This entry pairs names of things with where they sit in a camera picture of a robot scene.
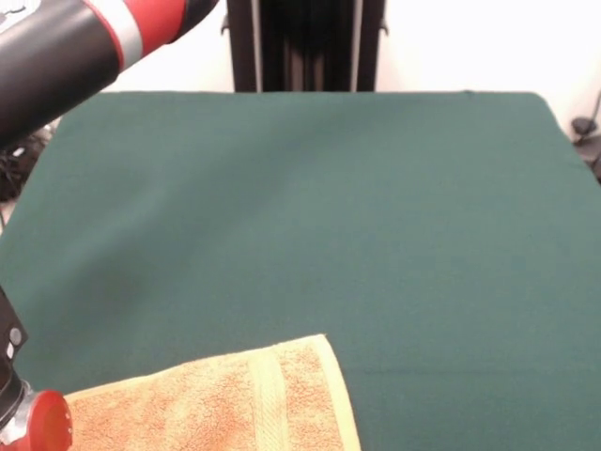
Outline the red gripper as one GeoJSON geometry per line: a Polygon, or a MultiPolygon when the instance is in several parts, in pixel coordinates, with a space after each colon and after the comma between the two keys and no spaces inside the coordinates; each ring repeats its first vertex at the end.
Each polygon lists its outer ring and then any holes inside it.
{"type": "Polygon", "coordinates": [[[27,393],[1,428],[2,451],[67,451],[72,442],[69,406],[56,391],[27,393]]]}

